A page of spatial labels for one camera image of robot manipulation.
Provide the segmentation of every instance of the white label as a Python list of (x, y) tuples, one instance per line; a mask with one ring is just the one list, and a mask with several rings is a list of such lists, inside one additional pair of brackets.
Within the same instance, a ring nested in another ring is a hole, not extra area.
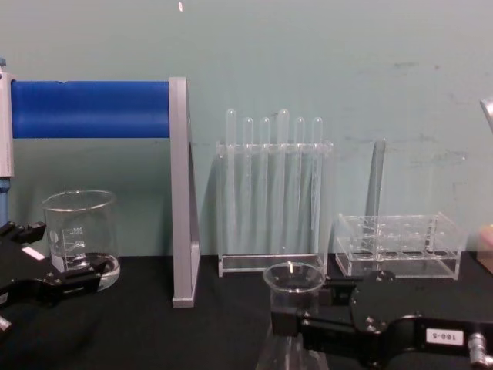
[(0, 295), (0, 304), (4, 304), (7, 301), (8, 293)]
[(45, 256), (43, 256), (38, 251), (35, 251), (31, 247), (22, 248), (22, 250), (24, 251), (24, 253), (29, 254), (31, 257), (35, 258), (38, 261), (43, 260), (45, 258)]
[(429, 328), (426, 329), (426, 342), (436, 345), (464, 345), (464, 332)]

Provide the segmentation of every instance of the black tabletop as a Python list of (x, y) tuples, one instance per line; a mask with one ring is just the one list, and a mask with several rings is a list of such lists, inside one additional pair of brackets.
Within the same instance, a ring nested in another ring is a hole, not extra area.
[[(269, 291), (260, 274), (218, 277), (203, 257), (195, 308), (173, 309), (170, 257), (123, 257), (111, 288), (50, 309), (17, 305), (1, 313), (15, 324), (0, 346), (0, 369), (254, 370), (269, 325)], [(469, 255), (461, 281), (493, 286)], [(485, 290), (485, 304), (493, 302)], [(330, 356), (331, 369), (359, 369)], [(469, 368), (467, 358), (406, 354), (389, 369)]]

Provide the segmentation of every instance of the test tube rack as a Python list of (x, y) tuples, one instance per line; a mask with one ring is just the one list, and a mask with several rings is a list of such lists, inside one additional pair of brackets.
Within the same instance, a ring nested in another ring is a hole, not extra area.
[(226, 112), (226, 139), (216, 147), (220, 276), (284, 261), (326, 269), (334, 147), (323, 124), (290, 123), (286, 109), (257, 123)]
[(467, 234), (432, 215), (344, 216), (335, 227), (336, 262), (345, 276), (391, 271), (398, 278), (458, 279)]

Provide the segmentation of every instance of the blue cylinder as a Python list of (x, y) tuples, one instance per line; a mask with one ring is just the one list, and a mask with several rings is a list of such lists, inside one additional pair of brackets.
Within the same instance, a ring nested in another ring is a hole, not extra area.
[(12, 82), (16, 139), (168, 138), (168, 82)]

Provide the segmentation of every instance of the glass beaker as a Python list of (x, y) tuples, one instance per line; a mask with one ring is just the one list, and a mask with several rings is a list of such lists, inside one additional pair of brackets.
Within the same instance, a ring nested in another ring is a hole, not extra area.
[[(270, 288), (270, 305), (285, 308), (312, 308), (325, 276), (314, 266), (299, 262), (275, 264), (263, 273)], [(328, 370), (324, 353), (308, 351), (303, 337), (274, 335), (272, 325), (257, 362), (256, 370)]]
[(59, 271), (77, 270), (91, 261), (107, 260), (99, 290), (120, 274), (114, 205), (116, 197), (104, 190), (74, 190), (42, 202), (52, 263)]

